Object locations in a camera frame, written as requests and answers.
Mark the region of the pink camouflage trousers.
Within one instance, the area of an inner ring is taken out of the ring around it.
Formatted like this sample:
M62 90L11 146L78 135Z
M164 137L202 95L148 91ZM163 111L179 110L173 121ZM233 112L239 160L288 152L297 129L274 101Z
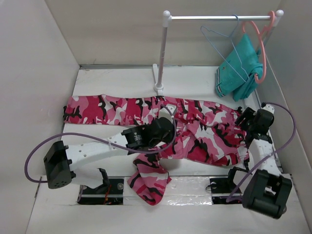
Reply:
M187 159L213 166L249 162L246 132L236 126L241 109L211 101L175 97L123 98L109 95L72 96L63 111L70 124L142 126L151 133L150 143L163 140L153 154L139 154L136 172L128 185L149 205L163 198L169 173L162 159Z

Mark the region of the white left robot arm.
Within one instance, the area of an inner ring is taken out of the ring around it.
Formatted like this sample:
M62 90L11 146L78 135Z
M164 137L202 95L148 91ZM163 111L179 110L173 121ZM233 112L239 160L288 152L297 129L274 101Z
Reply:
M98 167L97 175L86 175L80 170L83 166L113 156L157 154L156 146L161 142L170 145L175 134L175 121L160 117L150 124L126 129L108 139L95 138L93 142L80 145L65 145L62 140L57 141L43 159L48 188L59 189L74 183L104 193L109 186L106 171Z

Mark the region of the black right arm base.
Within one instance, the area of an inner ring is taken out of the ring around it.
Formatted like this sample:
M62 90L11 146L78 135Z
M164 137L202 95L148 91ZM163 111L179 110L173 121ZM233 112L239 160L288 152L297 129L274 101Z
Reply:
M211 193L213 205L242 204L242 193L238 189L232 196L232 200L227 202L226 199L236 187L227 177L210 177L210 182L206 191Z

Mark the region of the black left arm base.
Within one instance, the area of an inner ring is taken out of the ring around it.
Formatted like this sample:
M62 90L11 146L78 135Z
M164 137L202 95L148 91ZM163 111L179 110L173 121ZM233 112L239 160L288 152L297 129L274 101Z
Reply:
M110 177L109 186L89 188L81 186L77 203L79 205L123 205L123 177Z

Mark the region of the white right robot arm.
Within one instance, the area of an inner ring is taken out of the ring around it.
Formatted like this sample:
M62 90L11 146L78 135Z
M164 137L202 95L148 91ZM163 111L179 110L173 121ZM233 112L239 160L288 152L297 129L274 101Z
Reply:
M267 153L264 150L263 153L259 154L260 160L246 172L242 179L237 175L228 177L225 180L225 186L231 191L226 198L226 202L229 203L236 200L234 194L242 188L243 182L248 176L253 175L242 197L240 197L243 207L271 218L279 219L286 209L292 182L281 175L277 166L274 166L273 171L268 171L268 168L273 165L270 158L288 146L294 138L296 122L293 115L286 107L280 104L263 102L261 103L261 109L256 112L248 107L235 123L247 132L246 144L248 147L251 146L254 140L257 141L257 146L260 145L261 141L271 143L272 139L267 135L267 132L274 122L274 106L284 109L292 119L293 131L290 139L275 151Z

